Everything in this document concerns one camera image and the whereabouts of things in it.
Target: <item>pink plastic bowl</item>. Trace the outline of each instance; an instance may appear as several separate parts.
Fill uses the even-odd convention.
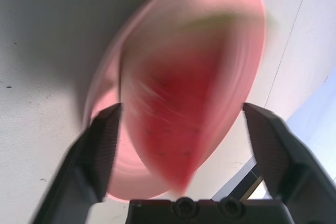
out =
[[[92,81],[86,102],[85,126],[102,109],[118,102],[120,49],[130,32],[150,13],[162,11],[165,3],[174,0],[151,0],[127,23],[117,38],[108,48],[100,67]],[[214,113],[218,121],[215,131],[218,136],[225,136],[236,121],[243,102],[246,101],[257,75],[263,54],[266,21],[263,0],[186,0],[184,8],[204,9],[208,12],[220,12],[229,8],[234,12],[253,13],[264,18],[264,25],[247,32],[241,50],[232,55],[229,67],[224,71],[225,96],[218,99],[223,103],[223,111]],[[204,163],[219,146],[223,137],[217,137],[209,143]],[[125,130],[120,126],[120,142],[116,155],[108,195],[116,200],[125,201],[132,198],[153,198],[168,190],[160,178],[151,174],[138,157]]]

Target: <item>screw head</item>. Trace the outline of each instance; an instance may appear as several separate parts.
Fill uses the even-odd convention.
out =
[[[223,198],[218,207],[223,214],[230,218],[238,218],[243,213],[243,204],[232,197]]]
[[[176,215],[183,219],[193,218],[197,213],[197,203],[187,197],[178,199],[173,208]]]

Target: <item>black plastic part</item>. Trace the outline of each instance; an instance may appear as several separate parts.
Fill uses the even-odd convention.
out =
[[[99,113],[66,155],[33,224],[83,224],[106,194],[118,139],[121,104]]]
[[[218,207],[229,218],[239,218],[243,215],[243,204],[233,197],[223,198]]]
[[[197,204],[190,198],[180,198],[174,204],[174,212],[182,219],[191,219],[197,214]]]
[[[253,104],[243,106],[257,167],[270,194],[295,223],[336,223],[336,190],[308,149],[281,118]]]
[[[230,214],[222,212],[222,203],[234,202],[238,210]],[[291,218],[280,200],[244,200],[223,199],[221,202],[200,200],[194,202],[196,215],[181,218],[174,209],[176,203],[169,200],[131,200],[126,224],[290,224]]]

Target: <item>screw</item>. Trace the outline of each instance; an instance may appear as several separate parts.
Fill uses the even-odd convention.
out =
[[[197,212],[197,203],[187,197],[180,198],[174,204],[174,212],[183,219],[193,218]]]
[[[230,218],[238,218],[243,213],[243,204],[232,197],[223,198],[218,207],[223,214]]]

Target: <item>white surface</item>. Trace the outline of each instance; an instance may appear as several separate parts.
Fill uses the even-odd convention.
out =
[[[336,181],[336,68],[287,121],[292,132],[310,148],[331,180]]]
[[[77,105],[81,111],[93,71],[111,40],[114,10],[109,1],[0,0],[0,223],[28,222],[62,154],[80,132]],[[301,1],[265,0],[277,30],[249,98],[264,106],[269,96],[267,107],[285,119],[335,64],[335,2]],[[240,116],[187,194],[211,198],[250,157]],[[126,213],[125,203],[108,200],[93,207],[88,223],[124,223]]]
[[[262,181],[259,186],[254,190],[248,199],[263,199],[267,192],[267,187],[264,181]]]

